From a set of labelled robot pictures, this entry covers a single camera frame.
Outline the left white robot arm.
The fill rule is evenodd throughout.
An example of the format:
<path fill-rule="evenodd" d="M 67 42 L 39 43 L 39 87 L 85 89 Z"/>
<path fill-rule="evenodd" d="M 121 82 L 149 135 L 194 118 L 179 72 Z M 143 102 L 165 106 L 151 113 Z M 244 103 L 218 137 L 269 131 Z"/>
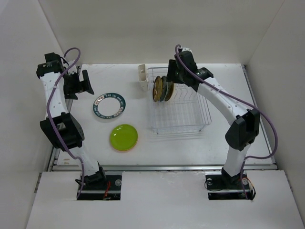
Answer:
<path fill-rule="evenodd" d="M 56 149 L 67 152 L 78 161 L 82 177 L 77 182 L 81 186 L 102 189 L 107 182 L 105 172 L 87 154 L 83 145 L 83 129 L 66 105 L 66 100 L 76 100 L 78 93 L 94 93 L 88 72 L 82 71 L 83 81 L 80 81 L 75 64 L 66 62 L 53 52 L 45 55 L 45 61 L 38 65 L 36 71 L 47 103 L 46 117 L 40 122 L 40 127 Z"/>

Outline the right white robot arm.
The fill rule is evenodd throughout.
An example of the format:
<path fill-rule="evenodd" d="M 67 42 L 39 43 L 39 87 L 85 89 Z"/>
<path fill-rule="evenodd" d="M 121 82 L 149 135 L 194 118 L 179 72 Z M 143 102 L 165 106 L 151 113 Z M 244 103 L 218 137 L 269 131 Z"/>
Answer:
<path fill-rule="evenodd" d="M 227 120 L 230 127 L 225 140 L 229 148 L 221 183 L 224 187 L 233 187 L 240 179 L 247 151 L 259 134 L 260 112 L 231 98 L 207 68 L 197 67 L 192 51 L 180 45 L 175 47 L 174 59 L 169 60 L 167 80 L 191 87 Z"/>

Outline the lime green plate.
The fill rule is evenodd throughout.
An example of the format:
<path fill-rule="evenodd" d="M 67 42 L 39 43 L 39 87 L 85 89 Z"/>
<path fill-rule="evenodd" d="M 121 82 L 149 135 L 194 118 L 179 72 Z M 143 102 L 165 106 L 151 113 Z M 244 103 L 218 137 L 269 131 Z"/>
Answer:
<path fill-rule="evenodd" d="M 138 137 L 138 132 L 135 127 L 129 124 L 121 124 L 115 127 L 110 133 L 110 139 L 114 136 L 120 137 Z"/>

